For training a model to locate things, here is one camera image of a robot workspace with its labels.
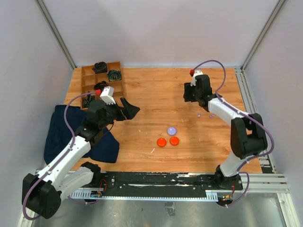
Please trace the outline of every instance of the navy towel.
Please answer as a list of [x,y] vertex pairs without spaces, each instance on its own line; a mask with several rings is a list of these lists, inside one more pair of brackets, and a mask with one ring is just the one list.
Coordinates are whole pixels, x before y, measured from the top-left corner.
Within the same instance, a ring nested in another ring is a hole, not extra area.
[[[71,140],[71,132],[67,128],[63,117],[65,107],[66,105],[57,105],[52,115],[44,148],[46,164],[53,161]],[[67,121],[74,131],[81,125],[86,114],[80,107],[70,106],[67,109]],[[109,132],[83,157],[90,157],[99,162],[115,163],[119,153],[119,146],[119,142]]]

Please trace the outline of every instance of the small purple piece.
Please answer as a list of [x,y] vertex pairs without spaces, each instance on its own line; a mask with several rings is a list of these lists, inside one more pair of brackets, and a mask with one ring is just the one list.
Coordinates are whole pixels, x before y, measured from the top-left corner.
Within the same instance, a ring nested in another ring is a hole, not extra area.
[[175,129],[174,127],[169,127],[169,129],[167,129],[167,134],[170,136],[174,136],[177,134],[177,129]]

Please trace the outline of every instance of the red disc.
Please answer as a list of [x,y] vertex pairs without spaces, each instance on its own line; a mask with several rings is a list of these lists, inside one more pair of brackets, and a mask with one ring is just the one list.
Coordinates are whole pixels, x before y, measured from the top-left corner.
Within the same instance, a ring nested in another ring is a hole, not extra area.
[[97,96],[99,96],[101,93],[102,93],[102,92],[101,92],[100,89],[96,90],[96,95],[97,95]]
[[174,145],[174,146],[179,144],[179,139],[176,136],[171,137],[169,141],[170,141],[171,145]]
[[159,147],[164,147],[164,146],[166,145],[166,140],[165,140],[164,138],[159,138],[159,139],[157,140],[157,145],[158,145]]

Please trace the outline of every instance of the gray wall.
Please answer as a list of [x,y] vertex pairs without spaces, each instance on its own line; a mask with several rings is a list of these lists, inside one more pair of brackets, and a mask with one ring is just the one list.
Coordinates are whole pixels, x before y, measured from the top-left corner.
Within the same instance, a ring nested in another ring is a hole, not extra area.
[[247,69],[258,112],[272,132],[276,168],[287,177],[303,224],[303,1],[289,0]]
[[77,65],[241,65],[277,0],[45,0]]
[[14,227],[22,180],[43,165],[50,118],[72,70],[35,1],[0,2],[0,220]]

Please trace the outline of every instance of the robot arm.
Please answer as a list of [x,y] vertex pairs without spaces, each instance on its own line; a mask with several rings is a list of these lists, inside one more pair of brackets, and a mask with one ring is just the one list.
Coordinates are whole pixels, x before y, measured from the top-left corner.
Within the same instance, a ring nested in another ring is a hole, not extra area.
[[216,114],[231,127],[231,148],[232,151],[227,159],[217,167],[216,174],[219,181],[236,176],[238,168],[252,156],[260,154],[267,148],[267,139],[264,130],[257,126],[254,122],[243,117],[239,113],[244,113],[263,124],[259,114],[249,114],[236,108],[233,111],[227,107],[224,98],[220,100],[216,94],[213,94],[210,86],[210,79],[207,75],[202,74],[200,70],[196,70],[193,74],[193,81],[184,84],[184,100],[185,102],[198,102],[206,111]]
[[105,127],[114,121],[133,119],[140,111],[139,107],[129,104],[125,98],[120,98],[123,107],[118,106],[112,93],[112,87],[105,87],[100,95],[102,100],[93,100],[89,104],[87,116],[75,132],[75,140],[72,139],[43,170],[36,175],[28,174],[23,179],[22,204],[31,190],[26,201],[27,208],[44,218],[50,218],[61,202],[75,190],[86,184],[100,184],[101,169],[89,162],[82,164],[73,174],[66,175],[75,163],[98,143]]

